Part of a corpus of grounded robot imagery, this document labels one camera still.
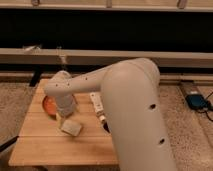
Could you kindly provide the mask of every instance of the wooden table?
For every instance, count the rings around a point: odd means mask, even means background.
[[[56,120],[50,118],[42,108],[45,96],[43,86],[47,81],[43,79],[38,85],[9,164],[11,166],[117,164],[111,136],[97,119],[89,95],[75,94],[78,105],[71,118],[84,127],[78,137],[71,137],[61,132]]]

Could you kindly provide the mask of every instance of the white horizontal rail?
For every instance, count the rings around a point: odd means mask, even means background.
[[[59,56],[67,56],[71,65],[109,65],[143,57],[161,67],[213,68],[213,53],[0,48],[0,63],[60,64]]]

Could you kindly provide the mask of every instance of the power adapter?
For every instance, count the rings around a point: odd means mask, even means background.
[[[180,89],[191,109],[201,110],[209,107],[208,101],[200,93],[193,81],[182,81]]]

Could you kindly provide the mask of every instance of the orange object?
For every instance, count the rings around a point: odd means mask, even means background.
[[[42,102],[44,111],[53,117],[56,117],[56,102],[53,97],[45,96]]]

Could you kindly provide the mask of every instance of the black cable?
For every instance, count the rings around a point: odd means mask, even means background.
[[[208,100],[209,97],[213,95],[213,91],[206,97],[206,100]]]
[[[206,117],[211,121],[211,122],[213,122],[213,119],[209,116],[209,113],[206,111],[205,112],[206,113]]]
[[[196,110],[197,113],[205,113],[206,117],[208,118],[209,121],[213,122],[213,118],[209,116],[208,111],[213,111],[213,106],[211,105],[211,102],[208,101],[208,98],[213,95],[213,91],[205,98],[207,108],[203,108],[202,110]]]
[[[6,150],[8,147],[10,147],[12,144],[14,144],[18,139],[18,136],[13,137],[9,141],[5,142],[4,144],[0,145],[0,153],[4,150]]]

